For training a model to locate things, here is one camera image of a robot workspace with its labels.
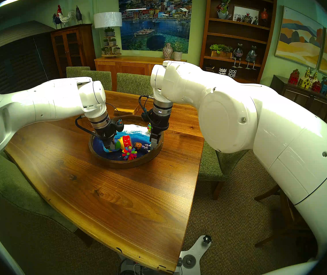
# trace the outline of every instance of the picture frame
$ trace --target picture frame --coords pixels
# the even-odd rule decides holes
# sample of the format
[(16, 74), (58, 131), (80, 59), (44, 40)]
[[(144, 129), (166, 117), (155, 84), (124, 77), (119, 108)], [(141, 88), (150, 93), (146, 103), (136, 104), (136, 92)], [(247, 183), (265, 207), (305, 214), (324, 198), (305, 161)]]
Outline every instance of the picture frame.
[(245, 7), (243, 5), (234, 5), (232, 12), (232, 20), (236, 21), (238, 16), (244, 17), (246, 13), (249, 13), (253, 17), (252, 21), (255, 20), (255, 16), (259, 18), (260, 10), (256, 8)]

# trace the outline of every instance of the patterned vase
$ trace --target patterned vase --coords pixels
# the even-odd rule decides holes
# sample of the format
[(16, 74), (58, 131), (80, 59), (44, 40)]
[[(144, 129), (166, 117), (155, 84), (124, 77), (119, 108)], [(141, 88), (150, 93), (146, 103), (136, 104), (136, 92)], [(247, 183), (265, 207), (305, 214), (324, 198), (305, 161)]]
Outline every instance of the patterned vase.
[(163, 57), (166, 60), (170, 60), (173, 52), (174, 50), (171, 47), (171, 43), (166, 43), (165, 47), (162, 49)]

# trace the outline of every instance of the lamp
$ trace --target lamp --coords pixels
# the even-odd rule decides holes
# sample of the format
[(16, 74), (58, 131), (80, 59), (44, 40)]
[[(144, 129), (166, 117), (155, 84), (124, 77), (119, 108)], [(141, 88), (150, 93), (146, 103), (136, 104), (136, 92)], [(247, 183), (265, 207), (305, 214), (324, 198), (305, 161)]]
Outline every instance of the lamp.
[(95, 28), (105, 28), (109, 26), (123, 26), (120, 12), (100, 12), (93, 15)]

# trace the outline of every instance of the red house figurine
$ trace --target red house figurine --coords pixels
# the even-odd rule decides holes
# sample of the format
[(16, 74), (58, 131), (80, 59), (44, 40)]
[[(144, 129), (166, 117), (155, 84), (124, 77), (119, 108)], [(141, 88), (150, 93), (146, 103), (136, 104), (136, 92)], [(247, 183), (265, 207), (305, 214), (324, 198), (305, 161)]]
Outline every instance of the red house figurine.
[(322, 89), (322, 84), (319, 81), (315, 81), (312, 84), (311, 90), (315, 91), (315, 92), (320, 92), (320, 90)]
[(299, 77), (300, 77), (300, 72), (298, 71), (298, 69), (293, 70), (293, 72), (290, 74), (290, 78), (288, 80), (288, 83), (293, 84), (293, 85), (297, 85)]

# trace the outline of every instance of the wooden cabinet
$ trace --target wooden cabinet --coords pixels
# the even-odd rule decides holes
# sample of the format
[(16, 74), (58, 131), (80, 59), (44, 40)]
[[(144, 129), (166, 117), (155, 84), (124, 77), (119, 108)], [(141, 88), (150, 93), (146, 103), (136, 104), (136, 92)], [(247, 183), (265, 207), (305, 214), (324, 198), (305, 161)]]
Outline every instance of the wooden cabinet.
[(55, 60), (58, 65), (59, 75), (66, 78), (66, 67), (89, 66), (95, 70), (96, 58), (92, 24), (80, 24), (51, 32)]
[(288, 83), (288, 78), (273, 76), (271, 88), (284, 97), (296, 102), (313, 114), (325, 120), (327, 118), (327, 97), (310, 89)]
[(142, 56), (118, 56), (116, 58), (95, 59), (97, 71), (111, 72), (112, 90), (116, 91), (116, 74), (128, 73), (139, 75), (151, 75), (155, 65), (162, 65), (163, 58)]

